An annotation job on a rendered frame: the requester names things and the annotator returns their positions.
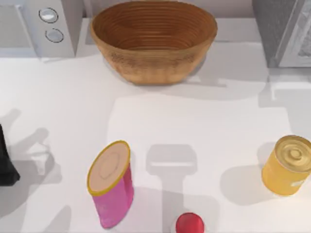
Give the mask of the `brown woven basket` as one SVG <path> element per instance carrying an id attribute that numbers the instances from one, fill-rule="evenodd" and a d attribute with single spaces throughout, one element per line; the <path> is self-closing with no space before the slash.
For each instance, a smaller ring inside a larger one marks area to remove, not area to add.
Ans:
<path id="1" fill-rule="evenodd" d="M 189 3 L 136 0 L 102 10 L 90 31 L 103 57 L 125 80 L 167 85 L 197 68 L 218 26 L 211 13 Z"/>

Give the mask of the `pink can with gold rim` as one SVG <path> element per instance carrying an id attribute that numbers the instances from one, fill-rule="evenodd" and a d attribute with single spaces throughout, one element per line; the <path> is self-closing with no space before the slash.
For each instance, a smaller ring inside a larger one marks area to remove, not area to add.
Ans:
<path id="1" fill-rule="evenodd" d="M 118 225 L 132 205 L 134 188 L 130 159 L 128 143 L 118 140 L 105 147 L 89 169 L 87 189 L 104 229 Z"/>

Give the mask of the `red bottle cap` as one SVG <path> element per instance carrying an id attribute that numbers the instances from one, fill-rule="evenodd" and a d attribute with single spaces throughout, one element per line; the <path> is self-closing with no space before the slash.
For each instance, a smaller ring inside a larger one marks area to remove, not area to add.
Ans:
<path id="1" fill-rule="evenodd" d="M 205 224 L 199 215 L 187 212 L 177 218 L 174 229 L 176 233 L 205 233 Z"/>

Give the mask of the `small microwave knob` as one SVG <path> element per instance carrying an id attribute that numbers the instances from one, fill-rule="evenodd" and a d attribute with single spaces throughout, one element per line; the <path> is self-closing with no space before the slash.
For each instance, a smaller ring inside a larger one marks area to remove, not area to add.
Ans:
<path id="1" fill-rule="evenodd" d="M 52 43 L 60 43 L 64 40 L 64 34 L 56 28 L 46 30 L 45 37 Z"/>

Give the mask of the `yellow can with gold lid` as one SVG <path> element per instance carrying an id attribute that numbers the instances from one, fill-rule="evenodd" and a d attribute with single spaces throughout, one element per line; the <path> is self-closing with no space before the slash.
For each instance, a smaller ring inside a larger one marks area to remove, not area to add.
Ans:
<path id="1" fill-rule="evenodd" d="M 273 193 L 295 194 L 311 174 L 311 142 L 297 135 L 280 138 L 262 168 L 261 179 Z"/>

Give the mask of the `large microwave knob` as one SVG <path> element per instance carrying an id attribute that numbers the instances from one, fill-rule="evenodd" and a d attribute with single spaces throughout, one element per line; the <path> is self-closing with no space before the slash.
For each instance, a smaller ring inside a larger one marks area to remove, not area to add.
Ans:
<path id="1" fill-rule="evenodd" d="M 52 8 L 40 9 L 38 15 L 45 23 L 55 23 L 58 20 L 58 13 Z"/>

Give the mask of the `pale microwave oven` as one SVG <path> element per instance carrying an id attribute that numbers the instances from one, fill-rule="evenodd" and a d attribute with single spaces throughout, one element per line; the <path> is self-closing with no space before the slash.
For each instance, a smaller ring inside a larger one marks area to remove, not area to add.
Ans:
<path id="1" fill-rule="evenodd" d="M 38 12 L 52 8 L 55 23 L 43 22 Z M 75 57 L 83 21 L 83 0 L 0 0 L 0 58 Z M 52 43 L 45 31 L 59 29 L 60 43 Z"/>

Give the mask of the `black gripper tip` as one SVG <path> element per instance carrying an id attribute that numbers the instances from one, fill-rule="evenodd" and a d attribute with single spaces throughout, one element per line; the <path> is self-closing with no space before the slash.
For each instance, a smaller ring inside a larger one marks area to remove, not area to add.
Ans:
<path id="1" fill-rule="evenodd" d="M 0 124 L 0 186 L 13 186 L 19 180 L 20 174 L 9 157 L 2 125 Z"/>

